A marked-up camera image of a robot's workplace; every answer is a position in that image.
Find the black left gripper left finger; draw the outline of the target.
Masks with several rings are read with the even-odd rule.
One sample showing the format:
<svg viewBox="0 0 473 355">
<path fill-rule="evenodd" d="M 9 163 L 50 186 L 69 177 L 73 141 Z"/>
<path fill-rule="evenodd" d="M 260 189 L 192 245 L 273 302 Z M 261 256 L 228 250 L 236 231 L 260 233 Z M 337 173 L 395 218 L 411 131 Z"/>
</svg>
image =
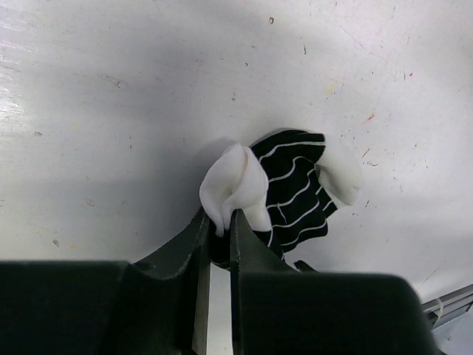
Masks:
<svg viewBox="0 0 473 355">
<path fill-rule="evenodd" d="M 205 354 L 210 221 L 149 256 L 1 263 L 3 354 Z"/>
</svg>

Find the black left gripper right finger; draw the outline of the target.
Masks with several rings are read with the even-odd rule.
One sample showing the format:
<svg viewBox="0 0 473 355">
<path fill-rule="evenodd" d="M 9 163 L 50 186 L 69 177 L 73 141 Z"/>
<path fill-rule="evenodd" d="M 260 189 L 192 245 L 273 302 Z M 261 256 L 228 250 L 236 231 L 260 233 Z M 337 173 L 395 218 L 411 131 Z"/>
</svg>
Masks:
<svg viewBox="0 0 473 355">
<path fill-rule="evenodd" d="M 434 354 L 419 299 L 388 274 L 297 271 L 235 212 L 230 227 L 235 354 Z"/>
</svg>

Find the black pinstriped sock white toe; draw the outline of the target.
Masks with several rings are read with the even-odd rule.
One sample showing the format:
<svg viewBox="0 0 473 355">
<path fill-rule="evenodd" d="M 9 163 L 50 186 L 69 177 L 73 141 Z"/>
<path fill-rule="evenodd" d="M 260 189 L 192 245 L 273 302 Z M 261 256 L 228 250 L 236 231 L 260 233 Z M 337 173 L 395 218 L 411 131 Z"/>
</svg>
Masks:
<svg viewBox="0 0 473 355">
<path fill-rule="evenodd" d="M 200 202 L 214 224 L 211 261 L 230 267 L 234 211 L 279 259 L 298 244 L 328 233 L 328 219 L 353 205 L 362 186 L 354 154 L 338 139 L 299 129 L 280 130 L 253 146 L 229 146 L 207 171 Z"/>
</svg>

